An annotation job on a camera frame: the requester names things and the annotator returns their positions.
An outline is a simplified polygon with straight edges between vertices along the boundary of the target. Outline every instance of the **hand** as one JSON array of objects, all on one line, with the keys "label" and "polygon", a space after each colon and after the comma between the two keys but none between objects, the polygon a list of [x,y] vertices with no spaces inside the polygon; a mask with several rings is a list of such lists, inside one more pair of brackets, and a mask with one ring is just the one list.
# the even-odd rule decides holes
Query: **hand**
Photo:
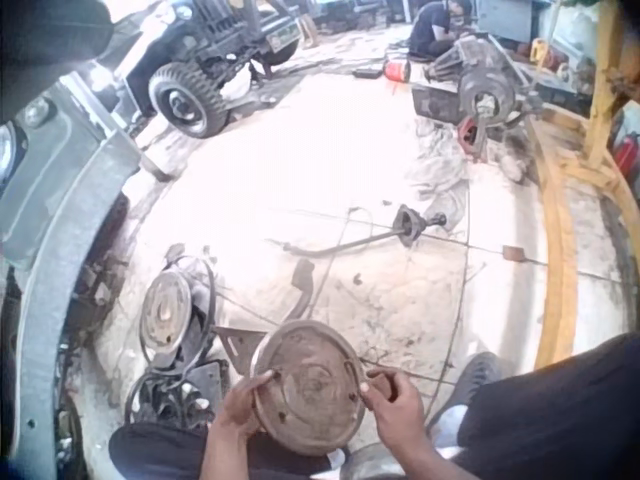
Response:
[{"label": "hand", "polygon": [[253,391],[269,382],[272,377],[273,371],[269,370],[257,377],[240,380],[224,397],[222,411],[211,428],[238,434],[245,440],[253,435],[260,427],[253,414]]},{"label": "hand", "polygon": [[393,402],[389,402],[371,383],[362,383],[360,393],[365,405],[376,417],[380,440],[402,461],[409,452],[429,445],[424,430],[422,398],[409,377],[398,370],[374,368],[367,372],[369,378],[380,374],[387,377],[394,393],[397,393]]}]

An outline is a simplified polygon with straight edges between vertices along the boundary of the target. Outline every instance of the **black pants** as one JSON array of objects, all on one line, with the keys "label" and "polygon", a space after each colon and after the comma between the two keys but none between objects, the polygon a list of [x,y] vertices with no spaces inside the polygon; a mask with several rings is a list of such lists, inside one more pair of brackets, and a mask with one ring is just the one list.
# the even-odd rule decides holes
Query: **black pants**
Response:
[{"label": "black pants", "polygon": [[435,40],[426,45],[413,45],[409,49],[409,55],[425,60],[435,60],[453,47],[453,40]]},{"label": "black pants", "polygon": [[[111,459],[128,480],[196,479],[206,434],[130,425]],[[640,478],[640,335],[534,373],[482,387],[464,417],[454,461],[482,480]],[[301,457],[266,435],[249,442],[253,479],[306,478],[326,458]]]}]

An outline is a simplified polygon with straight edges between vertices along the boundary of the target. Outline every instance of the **person's left hand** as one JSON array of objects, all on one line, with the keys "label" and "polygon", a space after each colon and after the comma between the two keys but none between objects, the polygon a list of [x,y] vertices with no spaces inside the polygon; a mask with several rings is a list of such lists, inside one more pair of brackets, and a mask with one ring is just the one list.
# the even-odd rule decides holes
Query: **person's left hand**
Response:
[{"label": "person's left hand", "polygon": [[211,428],[232,431],[248,439],[260,424],[253,414],[253,391],[271,380],[273,371],[269,370],[253,378],[243,378],[224,397],[222,411],[216,416]]}]

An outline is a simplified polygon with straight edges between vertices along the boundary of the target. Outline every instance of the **wheel rim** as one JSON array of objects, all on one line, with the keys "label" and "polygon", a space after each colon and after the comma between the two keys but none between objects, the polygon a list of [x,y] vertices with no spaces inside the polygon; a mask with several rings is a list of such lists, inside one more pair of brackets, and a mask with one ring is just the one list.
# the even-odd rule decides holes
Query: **wheel rim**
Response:
[{"label": "wheel rim", "polygon": [[172,88],[162,92],[163,114],[174,125],[192,132],[205,127],[205,112],[200,102],[188,92]]}]

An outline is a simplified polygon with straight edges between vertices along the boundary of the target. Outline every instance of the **person's right hand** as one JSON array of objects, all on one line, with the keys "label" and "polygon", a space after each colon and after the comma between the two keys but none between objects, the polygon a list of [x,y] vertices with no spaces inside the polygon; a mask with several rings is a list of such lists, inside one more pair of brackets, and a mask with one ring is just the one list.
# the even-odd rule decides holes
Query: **person's right hand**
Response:
[{"label": "person's right hand", "polygon": [[367,372],[369,378],[380,374],[387,377],[397,393],[393,402],[387,400],[371,383],[362,383],[360,393],[365,405],[376,417],[380,440],[400,460],[411,451],[429,445],[424,429],[422,398],[405,373],[388,368],[375,368]]}]

